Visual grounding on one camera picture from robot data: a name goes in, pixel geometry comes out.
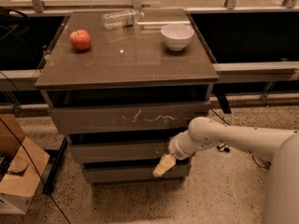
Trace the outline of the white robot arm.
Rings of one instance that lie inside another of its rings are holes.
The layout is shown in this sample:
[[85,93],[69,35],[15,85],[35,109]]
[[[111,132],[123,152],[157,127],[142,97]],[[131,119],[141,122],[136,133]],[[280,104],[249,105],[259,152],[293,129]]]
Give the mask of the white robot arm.
[[172,137],[153,175],[160,177],[197,151],[225,144],[271,163],[262,224],[299,224],[299,132],[220,124],[197,117]]

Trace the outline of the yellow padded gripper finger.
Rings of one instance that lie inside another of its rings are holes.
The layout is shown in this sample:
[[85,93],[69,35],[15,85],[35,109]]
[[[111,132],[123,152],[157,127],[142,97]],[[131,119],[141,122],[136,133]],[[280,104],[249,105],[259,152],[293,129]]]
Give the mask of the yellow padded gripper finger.
[[155,177],[161,177],[175,165],[176,159],[171,154],[164,154],[152,173]]

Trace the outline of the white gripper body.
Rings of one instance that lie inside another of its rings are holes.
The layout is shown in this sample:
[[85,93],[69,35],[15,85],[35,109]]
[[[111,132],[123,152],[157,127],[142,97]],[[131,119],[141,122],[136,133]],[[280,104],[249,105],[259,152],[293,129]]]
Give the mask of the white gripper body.
[[185,160],[195,152],[193,140],[187,133],[179,133],[172,137],[168,150],[177,160]]

